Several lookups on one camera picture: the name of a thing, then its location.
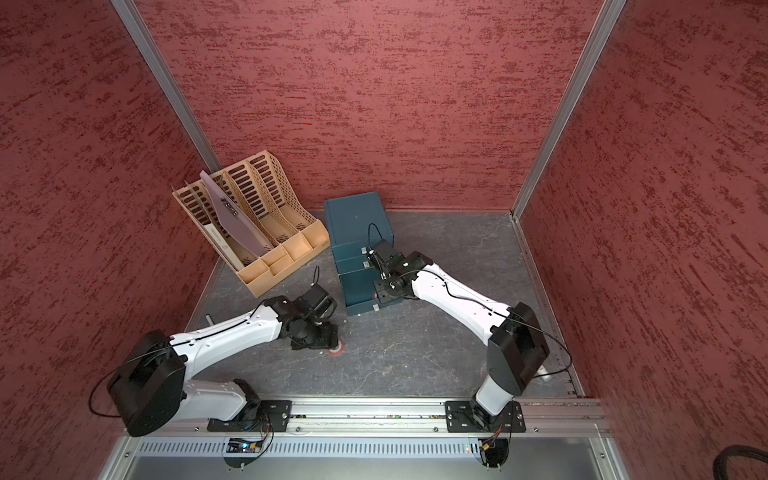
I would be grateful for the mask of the red tape roll front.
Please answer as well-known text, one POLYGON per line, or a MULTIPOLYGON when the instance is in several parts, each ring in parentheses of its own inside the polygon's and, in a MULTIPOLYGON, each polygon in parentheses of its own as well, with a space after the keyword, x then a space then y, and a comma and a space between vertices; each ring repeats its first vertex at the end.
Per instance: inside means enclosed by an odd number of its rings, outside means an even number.
POLYGON ((343 353, 343 351, 344 351, 344 342, 341 339, 339 339, 337 341, 336 346, 334 348, 329 349, 328 353, 329 353, 330 356, 336 357, 336 356, 341 355, 343 353))

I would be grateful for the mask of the teal three drawer cabinet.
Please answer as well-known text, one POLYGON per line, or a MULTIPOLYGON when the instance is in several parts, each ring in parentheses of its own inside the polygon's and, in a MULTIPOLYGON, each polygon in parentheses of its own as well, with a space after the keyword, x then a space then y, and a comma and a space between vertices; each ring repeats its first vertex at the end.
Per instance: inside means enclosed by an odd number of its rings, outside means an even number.
POLYGON ((379 311, 382 304, 375 282, 381 277, 368 251, 381 240, 394 240, 379 194, 367 192, 329 199, 323 207, 347 316, 379 311))

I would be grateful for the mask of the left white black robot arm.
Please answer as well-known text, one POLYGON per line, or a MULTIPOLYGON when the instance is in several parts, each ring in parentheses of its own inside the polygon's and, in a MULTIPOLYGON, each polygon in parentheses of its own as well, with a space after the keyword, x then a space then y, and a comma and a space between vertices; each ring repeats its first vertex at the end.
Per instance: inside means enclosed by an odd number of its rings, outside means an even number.
POLYGON ((211 432, 283 432, 291 404, 264 401, 243 379, 210 382, 203 370, 252 347, 287 339, 294 351, 341 351, 330 318, 336 301, 313 284, 301 296, 262 300, 253 310, 203 329, 143 335, 106 383, 127 433, 143 437, 169 423, 205 420, 211 432))

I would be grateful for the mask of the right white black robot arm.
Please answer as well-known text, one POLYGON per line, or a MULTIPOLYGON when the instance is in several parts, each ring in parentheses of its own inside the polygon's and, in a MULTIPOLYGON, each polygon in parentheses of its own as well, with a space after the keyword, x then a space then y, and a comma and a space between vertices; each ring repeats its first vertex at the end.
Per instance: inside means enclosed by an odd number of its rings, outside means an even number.
POLYGON ((404 255, 380 241, 367 251, 379 272, 376 298, 427 302, 465 326, 486 346, 487 374, 471 400, 475 415, 490 421, 521 395, 549 357, 550 348, 533 310, 492 300, 447 274, 427 256, 404 255))

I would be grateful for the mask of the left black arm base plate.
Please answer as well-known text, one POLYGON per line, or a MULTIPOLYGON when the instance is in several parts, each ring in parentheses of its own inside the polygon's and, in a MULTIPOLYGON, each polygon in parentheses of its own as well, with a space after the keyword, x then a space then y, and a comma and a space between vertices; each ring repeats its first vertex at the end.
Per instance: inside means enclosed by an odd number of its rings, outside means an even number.
POLYGON ((231 419, 210 419, 209 432, 282 433, 287 429, 293 403, 290 400, 248 401, 231 419))

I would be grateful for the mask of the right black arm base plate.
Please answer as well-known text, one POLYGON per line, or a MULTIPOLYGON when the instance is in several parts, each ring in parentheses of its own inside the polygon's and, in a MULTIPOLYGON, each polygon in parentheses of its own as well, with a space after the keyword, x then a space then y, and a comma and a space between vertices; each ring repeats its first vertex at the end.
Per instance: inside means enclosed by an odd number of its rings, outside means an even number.
POLYGON ((445 417, 449 433, 525 433, 526 425, 519 402, 510 401, 495 415, 474 400, 446 401, 445 417))

